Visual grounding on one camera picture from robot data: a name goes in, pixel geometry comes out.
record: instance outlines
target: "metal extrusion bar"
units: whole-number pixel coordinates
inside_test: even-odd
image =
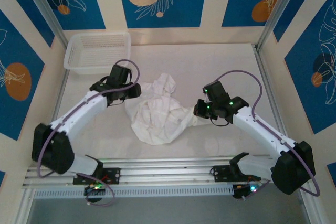
[[[63,94],[64,94],[65,87],[66,87],[68,77],[69,77],[69,72],[70,72],[70,70],[68,70],[68,69],[64,70],[62,83],[61,83],[61,86],[59,87],[59,92],[58,92],[55,108],[54,108],[54,111],[53,111],[53,115],[51,117],[51,121],[56,120],[57,117],[58,117],[59,108],[61,107]]]
[[[270,81],[268,71],[265,68],[265,63],[264,63],[262,57],[260,56],[260,53],[257,51],[256,47],[254,48],[254,53],[255,53],[255,56],[256,56],[257,64],[258,64],[259,71],[260,71],[260,74],[261,74],[261,78],[263,79],[263,83],[264,83],[264,86],[265,86],[267,97],[268,97],[269,103],[271,105],[273,116],[274,116],[275,122],[277,124],[277,128],[282,134],[287,136],[287,131],[286,131],[285,125],[283,123],[284,121],[283,121],[283,119],[280,115],[280,110],[279,110],[279,107],[277,105],[278,103],[277,103],[276,98],[274,96],[274,91],[272,89],[272,85],[271,85],[271,81]]]
[[[68,46],[68,40],[63,33],[63,29],[58,22],[53,10],[49,6],[47,0],[33,0],[38,10],[42,14],[43,18],[47,22],[51,31],[55,34],[55,36],[59,39],[62,46],[66,49]]]
[[[129,186],[190,186],[217,185],[210,170],[214,165],[228,165],[233,156],[213,158],[167,158],[167,159],[105,159],[104,167],[121,168],[119,185]],[[60,188],[72,184],[73,174],[52,174],[47,178],[37,177],[36,168],[29,168],[24,180],[24,188]]]
[[[279,21],[289,1],[290,0],[278,0],[277,3],[275,4],[268,20],[266,21],[266,24],[261,33],[261,36],[258,40],[258,43],[257,43],[258,51],[262,49],[269,35],[273,32],[277,22]]]
[[[119,187],[114,188],[116,198],[135,197],[177,197],[177,196],[211,196],[233,195],[232,185],[201,185],[201,186],[143,186],[143,187]],[[34,199],[83,199],[83,188],[56,188],[37,189]],[[111,191],[98,193],[91,198],[111,198]]]

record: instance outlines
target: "wall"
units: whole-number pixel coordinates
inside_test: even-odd
[[[129,29],[133,45],[188,43],[257,42],[260,27],[222,27],[228,0],[204,0],[200,27],[134,28]],[[98,0],[102,17],[109,31],[128,28],[122,0]],[[82,31],[66,31],[68,38]]]
[[[330,56],[328,59],[323,59],[323,55],[318,56],[321,50],[324,55],[330,53],[321,47],[323,43],[331,41],[324,39],[325,36],[320,33],[323,24],[321,14],[326,12],[326,6],[322,8],[325,2],[305,0],[280,41],[277,42],[274,35],[270,36],[261,56],[267,63],[289,135],[312,146],[316,178],[321,188],[320,200],[332,222],[336,218],[336,188],[327,165],[335,162],[336,125],[332,120],[335,119],[336,106],[327,104],[329,99],[325,93],[327,82],[332,77],[324,78],[323,71],[321,75],[316,74],[319,69],[315,66],[321,60],[331,60]],[[324,21],[333,30],[335,24],[329,22],[329,18]]]
[[[256,43],[277,0],[47,1],[68,37],[87,30],[129,29],[133,44],[145,45]],[[40,14],[30,8],[32,0],[18,2],[40,26]]]
[[[7,70],[9,62],[25,61],[31,77],[28,90],[22,89],[29,84],[29,79],[26,79],[28,72],[21,79],[24,83],[12,79],[10,85],[7,80],[7,85],[0,87],[0,129],[4,133],[0,133],[0,170],[5,172],[0,188],[0,220],[9,223],[12,209],[16,209],[14,205],[19,203],[15,201],[16,195],[22,187],[27,167],[32,163],[34,128],[51,118],[62,77],[64,49],[56,39],[50,46],[46,43],[16,0],[0,0],[0,10],[1,25],[4,26],[8,19],[6,25],[10,28],[0,46],[0,60]],[[19,74],[16,71],[18,68],[11,69],[11,72]],[[2,77],[8,76],[8,72],[1,74]],[[20,92],[11,90],[10,86],[14,84],[18,84],[16,88]],[[13,126],[14,130],[9,133],[4,125]]]

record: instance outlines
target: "cable clip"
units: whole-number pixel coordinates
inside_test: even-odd
[[[88,98],[86,96],[83,98],[83,102],[85,102],[85,104],[89,104]]]

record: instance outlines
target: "black bracket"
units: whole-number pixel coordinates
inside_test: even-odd
[[[246,182],[249,179],[253,181],[261,181],[261,178],[244,175],[244,174],[233,174],[229,165],[215,165],[211,169],[211,174],[215,178],[215,182]]]
[[[103,179],[108,185],[118,185],[120,180],[120,168],[102,168],[101,176],[99,179]],[[73,185],[91,185],[92,183],[96,182],[93,179],[85,178],[82,176],[77,175],[74,177],[72,181]]]
[[[91,202],[91,203],[97,203],[99,201],[101,201],[103,198],[89,198],[89,196],[104,196],[106,192],[105,188],[100,188],[100,189],[94,189],[91,188],[90,186],[86,187],[84,189],[84,196],[86,196],[87,201]]]
[[[233,197],[236,199],[242,199],[243,197],[247,197],[252,193],[249,186],[243,185],[233,185],[233,192]]]

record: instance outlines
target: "white cloth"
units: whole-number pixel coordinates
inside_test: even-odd
[[[209,123],[194,116],[194,108],[184,108],[171,98],[176,83],[169,74],[161,74],[152,84],[140,85],[141,96],[125,100],[125,108],[141,141],[151,145],[168,144],[187,127]]]

